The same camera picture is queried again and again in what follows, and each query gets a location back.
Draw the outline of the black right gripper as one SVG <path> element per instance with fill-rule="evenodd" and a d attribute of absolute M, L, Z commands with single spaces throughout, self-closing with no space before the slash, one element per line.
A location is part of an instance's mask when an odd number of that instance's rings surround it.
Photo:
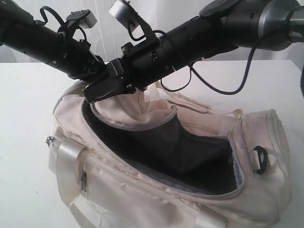
<path fill-rule="evenodd" d="M 169 42 L 150 45 L 128 42 L 121 49 L 121 57 L 106 65 L 106 77 L 84 89 L 87 102 L 95 103 L 136 89 L 144 90 L 176 69 L 176 47 Z"/>

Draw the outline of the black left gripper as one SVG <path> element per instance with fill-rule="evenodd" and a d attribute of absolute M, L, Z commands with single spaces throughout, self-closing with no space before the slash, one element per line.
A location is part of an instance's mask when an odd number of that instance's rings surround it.
<path fill-rule="evenodd" d="M 91 52 L 90 46 L 85 40 L 71 40 L 64 49 L 55 52 L 47 65 L 66 73 L 73 80 L 94 81 L 104 72 L 105 63 Z"/>

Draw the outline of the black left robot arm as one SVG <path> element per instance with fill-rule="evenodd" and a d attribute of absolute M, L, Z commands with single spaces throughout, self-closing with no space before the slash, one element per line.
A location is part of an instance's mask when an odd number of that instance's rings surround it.
<path fill-rule="evenodd" d="M 77 41 L 76 30 L 84 32 L 97 20 L 91 10 L 70 13 L 66 20 L 48 6 L 40 8 L 43 21 L 12 0 L 0 2 L 0 43 L 52 68 L 71 79 L 92 82 L 105 70 L 100 56 L 93 54 L 87 37 Z"/>

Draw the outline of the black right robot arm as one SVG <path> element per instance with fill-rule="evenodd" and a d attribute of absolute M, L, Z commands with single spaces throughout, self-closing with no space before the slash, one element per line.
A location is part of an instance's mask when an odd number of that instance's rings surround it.
<path fill-rule="evenodd" d="M 215 0 L 169 32 L 152 30 L 124 0 L 110 13 L 129 33 L 141 27 L 143 36 L 136 45 L 125 44 L 123 56 L 85 88 L 90 103 L 143 91 L 181 68 L 239 47 L 281 51 L 304 40 L 304 8 L 295 0 Z"/>

